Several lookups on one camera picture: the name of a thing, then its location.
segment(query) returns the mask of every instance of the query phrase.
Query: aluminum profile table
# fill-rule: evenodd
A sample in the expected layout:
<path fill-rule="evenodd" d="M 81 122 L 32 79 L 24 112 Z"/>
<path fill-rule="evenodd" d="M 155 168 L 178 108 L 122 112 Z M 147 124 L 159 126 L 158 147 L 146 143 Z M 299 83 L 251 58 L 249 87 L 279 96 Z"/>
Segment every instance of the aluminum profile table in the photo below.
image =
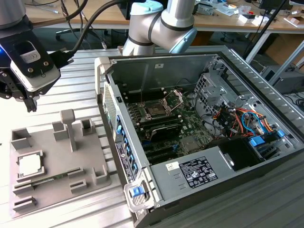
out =
<path fill-rule="evenodd" d="M 94 91 L 94 59 L 103 51 L 78 51 L 74 63 L 61 70 L 62 77 L 46 96 L 38 100 L 36 113 L 28 114 L 22 103 L 0 100 L 6 107 L 1 116 L 11 123 L 1 128 L 0 146 L 0 227 L 86 227 L 132 228 L 133 220 L 118 178 L 109 142 L 105 134 Z M 29 132 L 50 129 L 52 121 L 60 121 L 59 111 L 73 108 L 76 120 L 92 118 L 107 161 L 112 184 L 77 198 L 12 219 L 9 215 L 9 128 L 27 126 Z"/>
<path fill-rule="evenodd" d="M 223 46 L 212 46 L 223 50 Z M 192 47 L 189 51 L 198 52 Z M 0 100 L 0 227 L 132 228 L 123 188 L 118 179 L 94 91 L 94 59 L 118 55 L 118 51 L 78 51 L 74 63 L 62 69 L 62 77 L 38 100 L 36 113 L 28 114 L 23 103 Z M 76 119 L 92 118 L 111 174 L 112 184 L 28 215 L 9 216 L 9 129 L 28 126 L 30 132 L 51 128 L 58 111 L 73 108 Z M 4 117 L 11 120 L 4 123 Z M 153 228 L 302 228 L 304 227 L 304 154 L 300 154 L 264 177 L 207 200 Z"/>

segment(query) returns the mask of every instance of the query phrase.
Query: white sticker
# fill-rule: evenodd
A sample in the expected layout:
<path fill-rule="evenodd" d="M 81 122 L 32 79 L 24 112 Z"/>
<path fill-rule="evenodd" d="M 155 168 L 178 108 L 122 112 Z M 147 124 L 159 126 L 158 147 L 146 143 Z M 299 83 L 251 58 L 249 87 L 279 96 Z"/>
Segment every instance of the white sticker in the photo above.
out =
<path fill-rule="evenodd" d="M 179 168 L 179 162 L 175 161 L 175 162 L 166 164 L 166 167 L 167 167 L 168 171 L 171 171 L 171 170 L 174 170 L 174 169 L 178 169 Z"/>
<path fill-rule="evenodd" d="M 155 64 L 155 69 L 163 68 L 163 63 Z"/>

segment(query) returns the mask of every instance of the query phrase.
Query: power supply label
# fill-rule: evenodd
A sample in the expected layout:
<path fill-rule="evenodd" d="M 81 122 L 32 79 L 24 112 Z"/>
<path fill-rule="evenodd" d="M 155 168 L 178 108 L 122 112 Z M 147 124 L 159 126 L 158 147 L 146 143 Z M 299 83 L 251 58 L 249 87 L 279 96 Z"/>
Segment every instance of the power supply label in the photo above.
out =
<path fill-rule="evenodd" d="M 200 157 L 182 163 L 180 164 L 180 169 L 184 174 L 189 187 L 193 189 L 218 178 L 206 157 Z"/>
<path fill-rule="evenodd" d="M 128 183 L 131 183 L 135 180 L 135 178 L 134 178 L 132 170 L 130 168 L 130 164 L 129 164 L 129 161 L 128 161 L 128 156 L 126 155 L 126 153 L 124 151 L 123 144 L 121 142 L 118 142 L 118 143 L 115 143 L 115 145 L 116 145 L 116 148 L 117 148 L 117 152 L 118 152 L 118 155 L 119 155 L 120 162 L 123 166 L 124 174 L 127 178 Z"/>

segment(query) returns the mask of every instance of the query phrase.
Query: motherboard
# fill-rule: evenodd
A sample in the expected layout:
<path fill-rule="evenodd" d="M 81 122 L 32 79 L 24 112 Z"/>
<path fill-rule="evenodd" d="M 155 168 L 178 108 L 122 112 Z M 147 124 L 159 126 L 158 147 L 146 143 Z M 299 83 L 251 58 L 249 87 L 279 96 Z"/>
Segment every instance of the motherboard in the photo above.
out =
<path fill-rule="evenodd" d="M 164 93 L 161 99 L 126 105 L 151 164 L 201 151 L 213 140 L 190 99 L 177 89 Z"/>

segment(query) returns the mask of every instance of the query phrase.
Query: green circuit board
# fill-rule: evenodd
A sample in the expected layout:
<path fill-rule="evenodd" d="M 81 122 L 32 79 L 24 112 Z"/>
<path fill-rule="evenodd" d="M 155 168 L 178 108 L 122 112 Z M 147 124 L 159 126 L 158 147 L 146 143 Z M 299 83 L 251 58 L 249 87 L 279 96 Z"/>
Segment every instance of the green circuit board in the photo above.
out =
<path fill-rule="evenodd" d="M 164 108 L 162 99 L 127 104 L 131 120 L 149 160 L 157 161 L 158 157 L 168 157 L 168 160 L 182 157 L 203 150 L 204 147 L 213 140 L 213 137 L 202 124 L 200 117 L 194 111 L 189 100 L 184 96 L 182 96 L 182 100 L 183 102 L 173 109 L 181 101 L 174 94 L 166 98 L 167 105 L 173 109 L 171 112 L 168 112 L 168 110 Z M 178 125 L 181 126 L 178 134 L 173 137 L 166 137 L 164 140 L 151 142 L 149 134 L 145 131 L 142 132 L 142 129 L 138 128 L 139 122 L 147 123 L 150 120 L 177 115 L 180 115 Z"/>

